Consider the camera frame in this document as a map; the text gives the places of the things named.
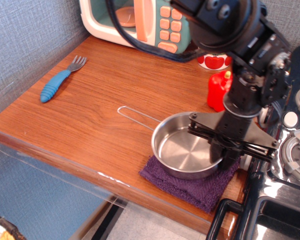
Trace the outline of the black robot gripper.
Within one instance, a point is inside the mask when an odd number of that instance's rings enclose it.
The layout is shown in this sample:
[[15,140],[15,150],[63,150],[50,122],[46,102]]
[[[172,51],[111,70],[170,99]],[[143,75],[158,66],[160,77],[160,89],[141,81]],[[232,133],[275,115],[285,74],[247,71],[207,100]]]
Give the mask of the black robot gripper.
[[274,159],[277,140],[254,122],[263,107],[264,80],[255,74],[234,75],[223,98],[224,111],[189,115],[188,132],[208,140],[210,162],[222,159],[222,170],[228,170],[243,155],[265,162]]

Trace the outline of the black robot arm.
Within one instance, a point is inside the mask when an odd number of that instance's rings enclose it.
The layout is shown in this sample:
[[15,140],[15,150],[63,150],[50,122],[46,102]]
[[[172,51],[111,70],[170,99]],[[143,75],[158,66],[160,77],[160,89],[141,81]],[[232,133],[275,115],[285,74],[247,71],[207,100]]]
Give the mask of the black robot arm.
[[210,160],[229,169],[243,155],[270,162],[277,141],[254,122],[276,108],[291,86],[288,41],[267,21],[258,0],[173,0],[188,20],[192,41],[205,53],[232,58],[232,84],[221,113],[193,113],[188,131],[210,144]]

